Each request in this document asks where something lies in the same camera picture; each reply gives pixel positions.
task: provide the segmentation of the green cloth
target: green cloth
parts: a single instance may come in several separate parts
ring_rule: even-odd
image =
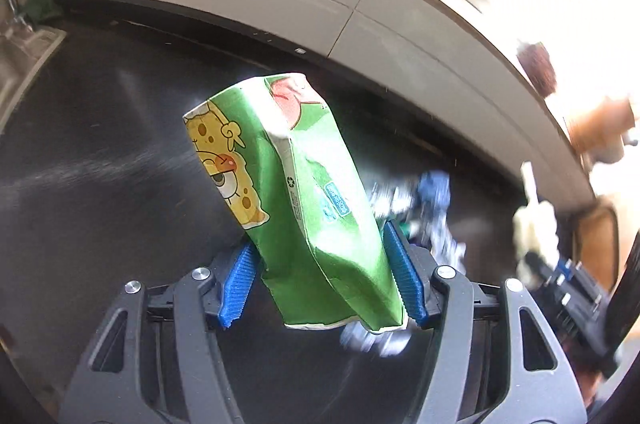
[[[27,0],[20,12],[36,25],[62,16],[62,9],[53,0]]]
[[[351,156],[302,74],[252,78],[185,115],[198,156],[264,261],[284,322],[331,328],[406,313]]]

